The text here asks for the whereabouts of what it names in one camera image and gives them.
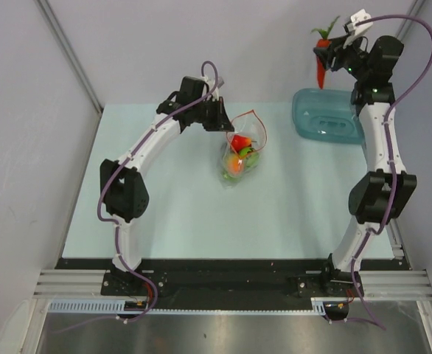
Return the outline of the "red toy strawberry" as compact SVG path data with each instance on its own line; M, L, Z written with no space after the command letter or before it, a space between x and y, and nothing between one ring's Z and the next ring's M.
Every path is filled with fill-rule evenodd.
M231 139L231 147L236 153L239 153L244 148L251 147L251 144L252 144L252 139L248 136L235 134Z

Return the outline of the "clear zip bag orange zipper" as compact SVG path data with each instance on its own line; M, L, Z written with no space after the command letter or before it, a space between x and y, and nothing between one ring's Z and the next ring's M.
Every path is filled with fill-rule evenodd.
M227 187L252 174L268 141L265 124L254 109L239 114L231 123L234 130L225 135L218 164L220 181Z

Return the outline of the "red toy fruit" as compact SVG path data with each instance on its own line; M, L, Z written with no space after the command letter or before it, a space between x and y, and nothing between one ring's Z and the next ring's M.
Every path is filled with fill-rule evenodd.
M241 156L242 158L244 158L245 156L247 156L250 153L253 153L254 149L252 147L245 147L242 150L240 150L238 152L239 156Z

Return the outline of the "green orange toy mango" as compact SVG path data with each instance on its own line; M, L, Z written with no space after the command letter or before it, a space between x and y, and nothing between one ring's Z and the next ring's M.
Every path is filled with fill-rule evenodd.
M238 176L244 171L245 163L237 154L230 153L226 158L226 170L233 176Z

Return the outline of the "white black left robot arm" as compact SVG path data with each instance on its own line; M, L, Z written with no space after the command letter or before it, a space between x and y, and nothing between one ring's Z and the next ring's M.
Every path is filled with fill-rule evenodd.
M118 159L105 159L100 165L97 217L114 226L112 262L121 271L117 285L126 294L136 294L143 286L142 275L134 271L142 256L131 229L150 202L144 177L163 149L190 125L200 124L208 132L234 130L219 93L222 85L219 77L184 77L180 89L158 105L150 127L138 141Z

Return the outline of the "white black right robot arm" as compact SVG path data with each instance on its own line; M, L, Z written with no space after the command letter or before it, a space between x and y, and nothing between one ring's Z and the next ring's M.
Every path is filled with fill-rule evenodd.
M417 186L417 177L407 173L400 158L394 129L396 99L390 79L404 46L389 35L378 38L369 51L361 49L361 42L345 35L313 50L326 70L345 69L356 80L351 104L363 131L367 163L366 175L349 194L348 228L319 275L319 288L328 296L359 289L364 249L400 216Z

